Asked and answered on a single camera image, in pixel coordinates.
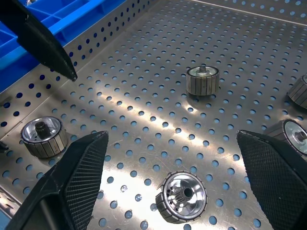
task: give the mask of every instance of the perforated metal tray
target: perforated metal tray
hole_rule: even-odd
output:
[[[1,135],[11,147],[1,155],[0,184],[17,201],[7,213],[60,159],[40,161],[19,142],[24,124],[52,115],[71,141],[110,134],[88,229],[272,229],[250,189],[236,132],[261,133],[285,118],[307,125],[286,96],[307,71],[306,28],[196,1],[151,5],[129,0],[65,47],[78,63],[75,83],[38,66],[0,95],[10,102],[0,123],[7,122]],[[192,98],[186,71],[202,63],[220,70],[221,88]],[[208,193],[202,217],[186,225],[167,223],[154,205],[159,184],[177,170],[197,174]]]

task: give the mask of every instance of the splined hub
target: splined hub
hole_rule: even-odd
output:
[[[207,204],[206,189],[201,180],[185,171],[170,173],[155,199],[163,218],[176,224],[197,219]]]

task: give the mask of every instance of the metal cylinder part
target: metal cylinder part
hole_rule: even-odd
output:
[[[303,108],[307,108],[307,74],[300,77],[288,91],[291,100]]]
[[[201,216],[207,205],[207,193],[196,175],[177,171],[169,173],[155,200],[167,222],[180,224]]]
[[[219,89],[219,70],[210,66],[199,66],[187,72],[187,91],[193,95],[206,96]]]
[[[307,156],[307,132],[296,121],[286,119],[267,128],[263,134],[291,145],[301,156]]]
[[[21,139],[29,152],[40,159],[61,153],[68,144],[62,122],[52,116],[30,121],[21,130]]]

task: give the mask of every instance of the blue plastic bin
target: blue plastic bin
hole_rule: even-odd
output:
[[[65,45],[124,1],[37,0],[27,9]],[[0,22],[0,92],[39,64],[16,39],[16,35]]]

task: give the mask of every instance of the blue crate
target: blue crate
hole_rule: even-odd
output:
[[[124,1],[38,0],[27,9],[65,45]],[[0,22],[0,92],[39,64],[16,40],[17,36]]]

